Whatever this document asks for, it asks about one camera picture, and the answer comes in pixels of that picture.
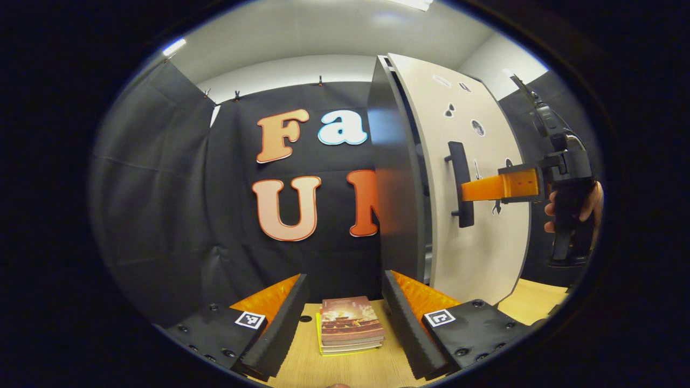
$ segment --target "book cover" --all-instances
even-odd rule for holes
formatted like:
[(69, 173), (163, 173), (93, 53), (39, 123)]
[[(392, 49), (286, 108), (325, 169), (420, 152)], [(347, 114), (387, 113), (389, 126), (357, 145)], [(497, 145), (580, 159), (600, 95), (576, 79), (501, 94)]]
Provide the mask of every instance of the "book cover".
[(381, 341), (384, 330), (366, 296), (324, 299), (321, 308), (323, 345)]
[(366, 353), (367, 351), (374, 351), (376, 349), (379, 349), (378, 347), (373, 347), (373, 348), (362, 349), (362, 350), (348, 350), (348, 351), (336, 351), (336, 352), (324, 353), (324, 348), (323, 348), (323, 345), (321, 344), (321, 314), (320, 313), (316, 314), (316, 336), (318, 339), (317, 342), (319, 344), (319, 353), (321, 353), (321, 356), (323, 356), (323, 357), (344, 356), (346, 354)]

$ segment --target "black fabric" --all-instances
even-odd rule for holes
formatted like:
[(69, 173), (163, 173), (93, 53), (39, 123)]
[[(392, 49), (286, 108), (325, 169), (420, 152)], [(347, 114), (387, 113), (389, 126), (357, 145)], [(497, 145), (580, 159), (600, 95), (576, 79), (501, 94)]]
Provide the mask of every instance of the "black fabric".
[(89, 206), (101, 256), (163, 327), (204, 302), (201, 266), (214, 251), (201, 193), (213, 106), (160, 63), (123, 90), (93, 148)]
[[(346, 176), (354, 170), (373, 169), (371, 140), (357, 146), (328, 146), (317, 138), (321, 117), (341, 109), (359, 113), (368, 133), (369, 86), (368, 82), (289, 86), (221, 105), (208, 139), (205, 195), (210, 227), (220, 246), (218, 263), (228, 278), (228, 293), (235, 293), (237, 299), (295, 273), (310, 276), (309, 302), (352, 295), (380, 298), (379, 235), (353, 237), (349, 233), (355, 224), (355, 191)], [(292, 155), (258, 164), (262, 129), (257, 122), (297, 109), (305, 109), (309, 120), (299, 123), (296, 142), (286, 141)], [(296, 224), (297, 191), (290, 182), (305, 175), (322, 180), (316, 190), (316, 229), (302, 241), (274, 240), (259, 226), (251, 186), (259, 180), (281, 180), (281, 220)]]
[[(570, 129), (582, 140), (587, 149), (592, 172), (606, 190), (602, 151), (596, 140), (595, 126), (587, 119), (587, 113), (578, 102), (578, 98), (565, 82), (551, 71), (544, 73), (528, 85), (561, 116)], [(522, 92), (515, 91), (502, 98), (499, 105), (515, 132), (524, 163), (537, 162), (547, 153), (553, 152), (550, 141), (540, 137), (532, 123), (530, 112), (533, 111), (533, 106)], [(546, 206), (545, 202), (530, 203), (531, 231), (527, 255), (520, 277), (534, 282), (569, 287), (575, 282), (583, 267), (555, 268), (546, 265), (551, 254), (553, 234), (544, 231), (544, 224), (552, 221), (553, 218), (544, 213), (544, 206)]]

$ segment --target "finger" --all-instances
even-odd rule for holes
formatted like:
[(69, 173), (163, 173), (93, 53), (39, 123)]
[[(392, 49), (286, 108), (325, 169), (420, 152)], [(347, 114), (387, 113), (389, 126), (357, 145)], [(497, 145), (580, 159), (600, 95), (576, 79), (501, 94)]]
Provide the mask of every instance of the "finger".
[(597, 205), (599, 200), (601, 199), (601, 186), (599, 182), (597, 182), (597, 186), (595, 186), (592, 191), (589, 193), (587, 196), (587, 199), (584, 202), (584, 206), (582, 207), (582, 211), (580, 211), (580, 221), (584, 222), (589, 218), (589, 216), (592, 214), (592, 210), (594, 210), (594, 207)]
[(556, 215), (556, 212), (555, 212), (555, 205), (554, 205), (554, 204), (548, 204), (548, 205), (546, 205), (546, 206), (544, 207), (544, 213), (546, 213), (546, 215), (550, 215), (551, 217), (553, 217), (554, 215)]

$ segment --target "wooden table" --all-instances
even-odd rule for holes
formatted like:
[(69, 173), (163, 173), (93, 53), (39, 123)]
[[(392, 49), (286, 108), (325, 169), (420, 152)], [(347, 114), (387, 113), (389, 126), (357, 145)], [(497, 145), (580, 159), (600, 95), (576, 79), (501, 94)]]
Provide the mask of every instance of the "wooden table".
[(427, 384), (429, 381), (423, 378), (416, 380), (412, 375), (407, 357), (384, 312), (384, 301), (372, 300), (371, 305), (386, 331), (384, 344), (378, 350), (346, 356), (321, 356), (316, 336), (316, 313), (321, 304), (308, 303), (304, 305), (302, 315), (310, 316), (312, 320), (299, 323), (278, 376), (264, 384), (280, 388), (326, 388), (336, 383), (352, 388), (420, 387)]

